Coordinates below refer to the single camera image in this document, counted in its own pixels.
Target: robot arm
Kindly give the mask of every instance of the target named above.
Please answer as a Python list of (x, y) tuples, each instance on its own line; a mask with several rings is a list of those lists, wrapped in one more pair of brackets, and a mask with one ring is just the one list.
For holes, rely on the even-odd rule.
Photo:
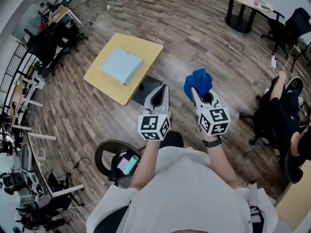
[(194, 106), (199, 116), (198, 124), (207, 135), (219, 135), (227, 132), (231, 122), (228, 108), (223, 107), (217, 93), (210, 90), (204, 97), (191, 88)]
[(169, 87), (154, 89), (145, 99), (142, 115), (138, 117), (138, 132), (146, 141), (162, 141), (171, 123)]

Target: black and white pattern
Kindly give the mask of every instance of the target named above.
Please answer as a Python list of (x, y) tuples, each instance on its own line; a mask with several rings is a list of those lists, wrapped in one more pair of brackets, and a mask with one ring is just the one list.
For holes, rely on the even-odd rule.
[(157, 133), (142, 132), (142, 135), (144, 136), (146, 141), (160, 140), (160, 137), (157, 135)]
[(169, 130), (169, 128), (170, 128), (170, 124), (169, 124), (168, 119), (166, 118), (164, 123), (163, 123), (163, 125), (162, 125), (162, 127), (161, 127), (161, 129), (160, 129), (162, 137), (165, 136), (165, 134)]
[(140, 130), (156, 130), (157, 116), (144, 116), (141, 122)]
[(214, 125), (212, 132), (210, 133), (211, 135), (213, 134), (222, 134), (225, 132), (226, 128), (228, 127), (229, 123), (223, 123), (223, 124), (216, 124)]
[(200, 126), (206, 131), (208, 132), (209, 127), (210, 127), (210, 123), (209, 121), (205, 118), (205, 116), (203, 114), (201, 114), (200, 117)]
[(209, 112), (214, 122), (222, 122), (228, 120), (228, 117), (225, 114), (224, 109), (214, 109), (210, 110)]

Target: black hair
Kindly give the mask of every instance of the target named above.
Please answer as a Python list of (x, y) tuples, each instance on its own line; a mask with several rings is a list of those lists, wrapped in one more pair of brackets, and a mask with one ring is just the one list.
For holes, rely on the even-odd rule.
[(300, 138), (298, 142), (298, 153), (306, 160), (311, 160), (311, 128)]

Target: pink object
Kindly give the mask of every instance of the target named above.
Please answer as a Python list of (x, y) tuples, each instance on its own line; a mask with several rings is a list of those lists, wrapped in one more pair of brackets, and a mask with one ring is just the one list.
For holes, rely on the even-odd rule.
[(120, 169), (121, 171), (123, 171), (127, 164), (128, 164), (128, 160), (125, 158), (122, 158), (122, 160), (118, 164), (117, 168)]

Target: round table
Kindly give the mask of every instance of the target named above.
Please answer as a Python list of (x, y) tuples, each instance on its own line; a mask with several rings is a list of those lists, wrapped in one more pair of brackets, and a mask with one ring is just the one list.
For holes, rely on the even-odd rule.
[[(241, 10), (239, 15), (233, 15), (232, 14), (232, 8), (234, 1), (237, 1), (241, 4)], [(245, 6), (252, 9), (251, 16), (249, 17), (249, 20), (243, 19), (244, 9)], [(259, 4), (258, 7), (254, 5), (254, 0), (229, 0), (229, 7), (228, 12), (225, 17), (225, 22), (228, 24), (232, 29), (239, 31), (241, 33), (248, 33), (252, 30), (252, 24), (256, 15), (257, 10), (262, 12), (272, 12), (273, 6), (272, 4), (266, 2), (266, 7), (270, 9), (264, 9)]]

